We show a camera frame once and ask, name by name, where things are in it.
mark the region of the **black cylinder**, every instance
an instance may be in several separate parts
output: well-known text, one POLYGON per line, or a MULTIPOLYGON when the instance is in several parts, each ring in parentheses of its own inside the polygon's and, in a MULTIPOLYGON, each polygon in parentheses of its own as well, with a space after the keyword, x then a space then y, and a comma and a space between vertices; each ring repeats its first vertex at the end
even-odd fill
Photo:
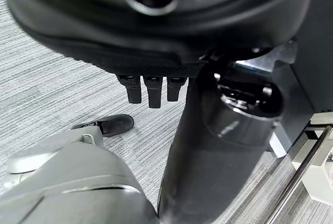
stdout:
POLYGON ((271 118, 236 111, 222 102, 213 75, 190 82, 160 189, 163 224, 211 223, 245 184, 281 109, 271 118))

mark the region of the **office floor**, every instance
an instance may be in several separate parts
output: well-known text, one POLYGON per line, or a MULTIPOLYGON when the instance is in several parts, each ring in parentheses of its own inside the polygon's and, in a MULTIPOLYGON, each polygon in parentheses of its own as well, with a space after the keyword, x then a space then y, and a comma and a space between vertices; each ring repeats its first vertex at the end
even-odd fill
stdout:
MULTIPOLYGON (((73 124, 127 113, 135 120, 134 129, 106 139, 105 146, 125 159, 156 206, 168 149, 184 107, 185 89, 179 102, 167 102, 164 83, 162 107, 153 110, 148 108, 143 86, 142 104, 130 105, 125 88, 113 74, 41 46, 15 25, 5 0, 0 0, 1 178, 7 158, 16 151, 73 124)), ((294 173, 290 157, 304 141, 302 138, 284 159, 264 153, 243 190, 216 223, 263 223, 294 173)), ((332 219, 333 208, 312 201, 300 185, 276 223, 330 223, 332 219)))

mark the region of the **metal frame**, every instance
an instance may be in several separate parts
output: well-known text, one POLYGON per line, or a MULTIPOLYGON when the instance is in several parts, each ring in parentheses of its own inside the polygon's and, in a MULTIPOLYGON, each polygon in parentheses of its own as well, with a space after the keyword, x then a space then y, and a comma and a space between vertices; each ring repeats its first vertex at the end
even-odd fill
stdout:
POLYGON ((315 131, 315 130, 323 130, 323 133, 318 138, 318 141, 313 146, 311 151, 308 153, 308 155, 305 157, 304 161, 298 168, 298 170, 293 175, 292 179, 289 181, 288 185, 283 190, 281 196, 279 197, 279 200, 277 201, 271 215, 268 217, 266 224, 272 224, 278 217, 278 215, 281 213, 282 209, 294 193, 295 189, 301 182, 301 179, 303 175, 308 170, 309 166, 311 165, 312 161, 314 160, 318 150, 322 147, 323 142, 328 138, 330 133, 332 132, 332 125, 309 125, 307 128, 305 128, 305 131, 315 131))

